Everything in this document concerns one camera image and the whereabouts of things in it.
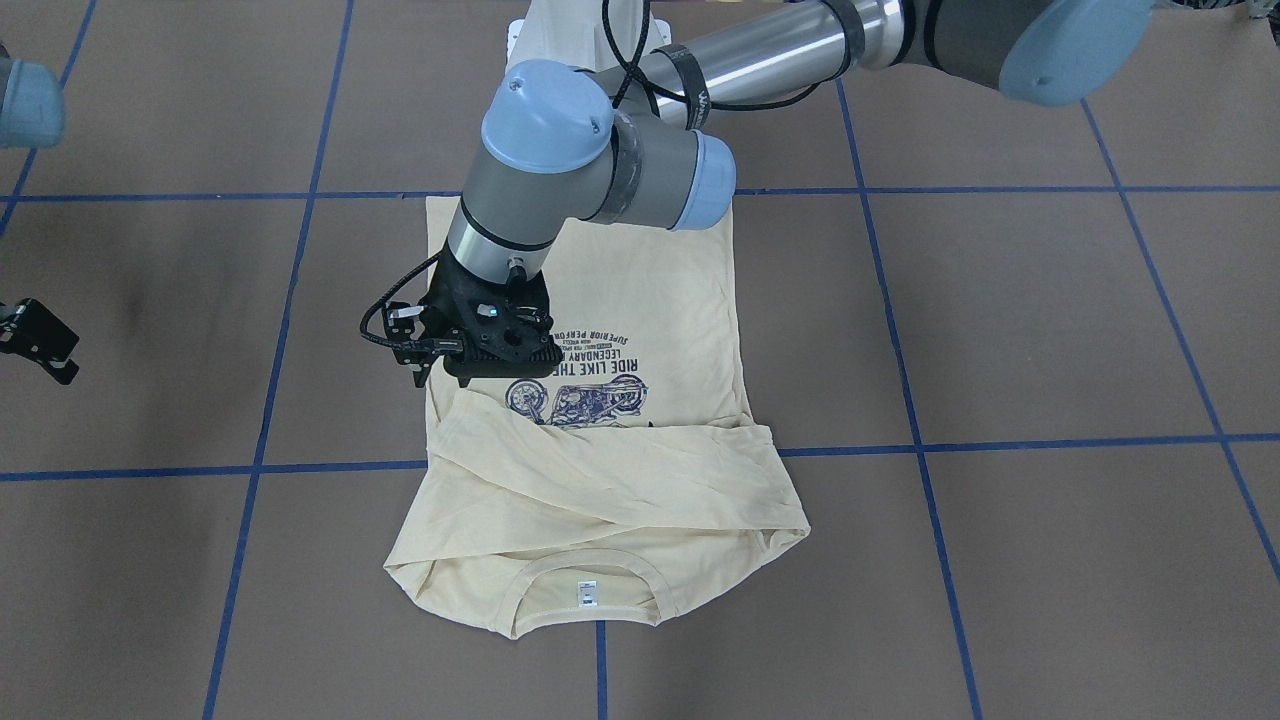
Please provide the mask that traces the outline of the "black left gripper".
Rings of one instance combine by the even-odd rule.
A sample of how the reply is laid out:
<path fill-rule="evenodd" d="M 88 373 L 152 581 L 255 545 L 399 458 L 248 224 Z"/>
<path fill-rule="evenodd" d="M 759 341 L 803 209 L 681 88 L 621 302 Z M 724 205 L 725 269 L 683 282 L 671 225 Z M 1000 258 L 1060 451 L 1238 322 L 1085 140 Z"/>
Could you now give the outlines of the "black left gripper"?
<path fill-rule="evenodd" d="M 444 355 L 443 361 L 461 386 L 472 378 L 545 378 L 563 361 L 552 336 L 554 319 L 541 274 L 490 283 L 444 250 L 421 301 L 425 336 L 460 343 L 460 351 Z"/>

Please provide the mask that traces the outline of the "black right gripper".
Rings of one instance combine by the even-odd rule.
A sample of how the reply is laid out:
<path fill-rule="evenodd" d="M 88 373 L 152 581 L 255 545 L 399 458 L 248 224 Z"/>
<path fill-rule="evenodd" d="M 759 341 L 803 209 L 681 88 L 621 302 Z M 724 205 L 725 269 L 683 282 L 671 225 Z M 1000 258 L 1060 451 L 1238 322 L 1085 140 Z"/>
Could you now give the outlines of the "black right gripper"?
<path fill-rule="evenodd" d="M 26 357 L 56 383 L 69 386 L 79 372 L 70 357 L 79 336 L 37 299 L 1 305 L 1 352 Z"/>

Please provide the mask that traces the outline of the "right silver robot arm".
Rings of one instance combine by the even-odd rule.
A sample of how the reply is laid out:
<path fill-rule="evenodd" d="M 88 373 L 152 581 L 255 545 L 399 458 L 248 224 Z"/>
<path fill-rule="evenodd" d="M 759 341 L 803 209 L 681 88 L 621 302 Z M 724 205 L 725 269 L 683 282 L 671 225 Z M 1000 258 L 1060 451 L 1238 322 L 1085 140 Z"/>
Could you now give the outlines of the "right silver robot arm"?
<path fill-rule="evenodd" d="M 1 146 L 50 149 L 65 131 L 61 85 L 45 65 L 1 49 Z M 70 384 L 79 372 L 72 352 L 79 336 L 37 299 L 1 306 L 1 351 L 24 357 L 58 384 Z"/>

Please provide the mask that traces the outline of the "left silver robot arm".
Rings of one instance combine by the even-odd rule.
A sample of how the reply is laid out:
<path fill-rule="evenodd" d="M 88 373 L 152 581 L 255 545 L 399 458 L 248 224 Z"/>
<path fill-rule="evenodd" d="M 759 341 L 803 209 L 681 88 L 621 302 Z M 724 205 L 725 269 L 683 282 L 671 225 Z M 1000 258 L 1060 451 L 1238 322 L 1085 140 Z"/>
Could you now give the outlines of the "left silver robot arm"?
<path fill-rule="evenodd" d="M 649 49 L 612 36 L 602 70 L 527 59 L 502 78 L 443 246 L 416 304 L 375 311 L 399 365 L 544 378 L 564 355 L 541 269 L 570 219 L 704 231 L 728 211 L 736 165 L 705 132 L 731 113 L 800 102 L 852 69 L 937 69 L 1019 102 L 1076 102 L 1135 51 L 1152 1 L 800 1 Z"/>

